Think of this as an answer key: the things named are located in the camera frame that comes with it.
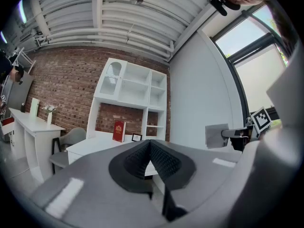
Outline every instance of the brick wall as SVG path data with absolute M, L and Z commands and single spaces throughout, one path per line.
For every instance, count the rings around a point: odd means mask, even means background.
M 34 76 L 26 101 L 29 112 L 32 98 L 40 100 L 38 116 L 47 119 L 41 110 L 45 104 L 55 105 L 52 123 L 66 128 L 86 129 L 93 95 L 101 72 L 109 57 L 128 61 L 167 75 L 166 140 L 170 139 L 170 69 L 159 62 L 119 50 L 102 47 L 59 47 L 28 55 L 36 60 Z M 127 122 L 126 134 L 141 133 L 143 111 L 140 109 L 101 104 L 96 130 L 112 133 L 116 119 Z M 148 124 L 157 124 L 157 113 L 149 113 Z M 156 135 L 154 129 L 148 135 Z

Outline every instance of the red book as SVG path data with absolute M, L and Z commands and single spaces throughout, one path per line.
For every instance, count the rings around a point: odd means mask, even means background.
M 118 142 L 124 141 L 125 124 L 126 124 L 126 122 L 115 121 L 113 140 L 118 141 Z

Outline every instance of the flower vase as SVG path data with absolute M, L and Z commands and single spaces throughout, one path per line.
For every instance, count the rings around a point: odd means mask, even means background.
M 50 112 L 49 114 L 48 114 L 48 118 L 47 118 L 47 124 L 48 125 L 51 125 L 52 124 L 52 116 L 53 116 L 53 113 L 52 112 Z

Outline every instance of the white ceiling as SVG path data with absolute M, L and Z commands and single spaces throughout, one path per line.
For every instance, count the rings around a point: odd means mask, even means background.
M 43 32 L 39 41 L 44 46 L 94 43 L 164 61 L 215 11 L 207 0 L 143 0 L 140 5 L 130 0 L 24 0 L 23 4 L 28 21 L 25 25 L 18 21 L 19 38 L 36 29 Z M 105 28 L 110 30 L 72 31 Z

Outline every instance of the picture frame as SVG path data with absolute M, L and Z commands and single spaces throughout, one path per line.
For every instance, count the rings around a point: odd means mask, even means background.
M 142 135 L 133 133 L 133 135 L 132 135 L 132 141 L 133 142 L 137 142 L 137 141 L 140 141 L 142 139 L 143 139 Z

